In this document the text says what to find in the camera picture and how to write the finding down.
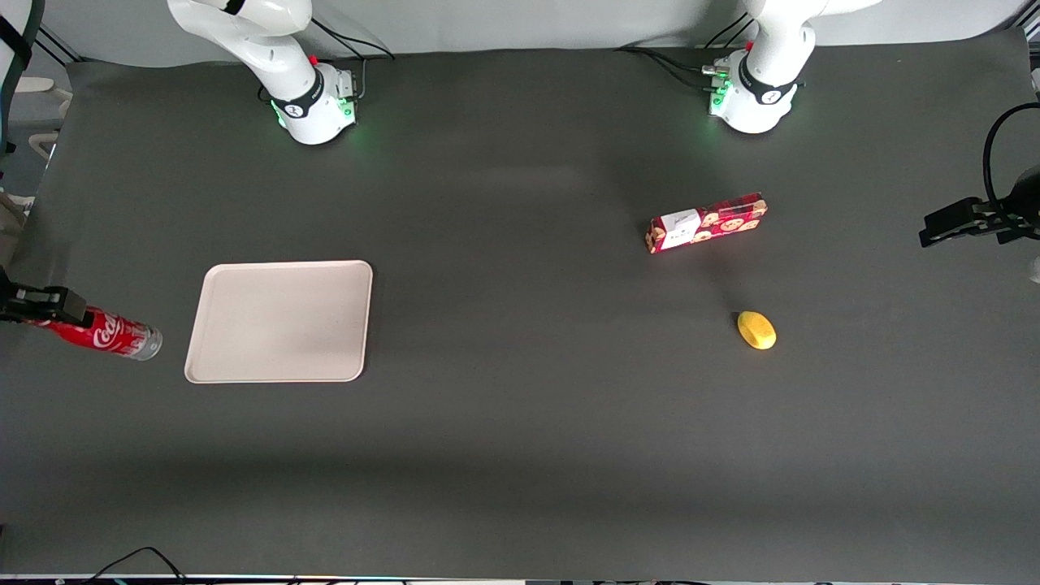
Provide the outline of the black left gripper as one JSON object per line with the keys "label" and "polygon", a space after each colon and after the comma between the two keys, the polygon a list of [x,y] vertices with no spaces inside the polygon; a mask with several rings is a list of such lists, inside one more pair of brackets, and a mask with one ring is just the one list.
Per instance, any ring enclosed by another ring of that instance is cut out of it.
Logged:
{"label": "black left gripper", "polygon": [[1039,241],[1039,171],[1025,171],[1006,197],[996,197],[992,171],[984,166],[987,205],[979,197],[965,197],[924,218],[922,248],[963,236],[996,236],[999,244],[1019,238]]}

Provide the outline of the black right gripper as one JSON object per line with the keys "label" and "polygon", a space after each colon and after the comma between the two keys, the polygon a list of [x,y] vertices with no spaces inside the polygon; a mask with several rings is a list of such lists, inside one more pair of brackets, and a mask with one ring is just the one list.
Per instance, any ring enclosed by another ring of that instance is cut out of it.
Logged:
{"label": "black right gripper", "polygon": [[1,322],[14,322],[8,312],[8,302],[15,303],[15,315],[27,323],[66,323],[66,325],[86,328],[89,311],[85,300],[68,288],[30,288],[15,284],[7,272],[0,268],[0,316]]}

